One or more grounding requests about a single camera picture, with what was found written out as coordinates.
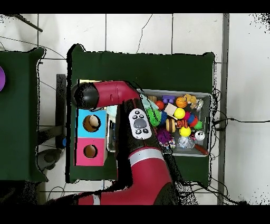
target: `purple object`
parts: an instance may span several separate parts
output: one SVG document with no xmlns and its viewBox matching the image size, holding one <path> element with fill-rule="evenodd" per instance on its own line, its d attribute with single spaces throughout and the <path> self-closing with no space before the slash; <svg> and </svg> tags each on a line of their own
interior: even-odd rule
<svg viewBox="0 0 270 224">
<path fill-rule="evenodd" d="M 172 140 L 172 137 L 167 130 L 160 129 L 160 130 L 158 130 L 158 133 L 157 133 L 157 139 L 159 142 L 164 144 L 164 143 Z"/>
<path fill-rule="evenodd" d="M 4 88 L 6 77 L 4 70 L 0 67 L 0 91 Z"/>
<path fill-rule="evenodd" d="M 162 96 L 162 101 L 164 102 L 164 104 L 173 104 L 173 102 L 175 101 L 175 96 L 164 95 Z"/>
</svg>

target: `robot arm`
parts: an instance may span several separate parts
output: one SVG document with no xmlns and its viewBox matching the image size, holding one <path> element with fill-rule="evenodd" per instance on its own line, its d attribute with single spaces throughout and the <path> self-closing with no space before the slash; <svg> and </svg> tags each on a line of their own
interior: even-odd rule
<svg viewBox="0 0 270 224">
<path fill-rule="evenodd" d="M 169 170 L 140 95 L 125 81 L 81 83 L 72 88 L 79 109 L 118 105 L 115 146 L 121 191 L 81 196 L 78 204 L 177 204 Z"/>
</svg>

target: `white control panel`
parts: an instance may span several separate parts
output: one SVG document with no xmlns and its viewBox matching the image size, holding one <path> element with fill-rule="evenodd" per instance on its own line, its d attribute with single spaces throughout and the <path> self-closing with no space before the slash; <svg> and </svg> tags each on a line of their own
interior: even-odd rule
<svg viewBox="0 0 270 224">
<path fill-rule="evenodd" d="M 133 109 L 129 114 L 132 135 L 137 139 L 147 139 L 152 136 L 146 113 L 141 109 Z"/>
</svg>

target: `orange ball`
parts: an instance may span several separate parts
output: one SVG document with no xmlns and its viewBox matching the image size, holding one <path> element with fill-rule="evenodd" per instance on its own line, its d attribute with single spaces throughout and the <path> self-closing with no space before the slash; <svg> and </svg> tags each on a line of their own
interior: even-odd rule
<svg viewBox="0 0 270 224">
<path fill-rule="evenodd" d="M 163 110 L 164 109 L 164 103 L 162 101 L 158 100 L 156 102 L 156 105 L 158 106 L 158 109 L 159 110 Z"/>
<path fill-rule="evenodd" d="M 183 97 L 178 97 L 176 99 L 176 102 L 175 102 L 176 106 L 177 107 L 180 107 L 180 108 L 184 108 L 188 105 L 188 103 L 186 102 L 186 99 L 183 98 Z"/>
</svg>

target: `button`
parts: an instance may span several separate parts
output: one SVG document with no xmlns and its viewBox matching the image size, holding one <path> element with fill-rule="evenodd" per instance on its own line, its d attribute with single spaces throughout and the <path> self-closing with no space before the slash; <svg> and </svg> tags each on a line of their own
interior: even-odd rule
<svg viewBox="0 0 270 224">
<path fill-rule="evenodd" d="M 147 123 L 144 119 L 138 118 L 134 121 L 134 128 L 145 128 Z"/>
</svg>

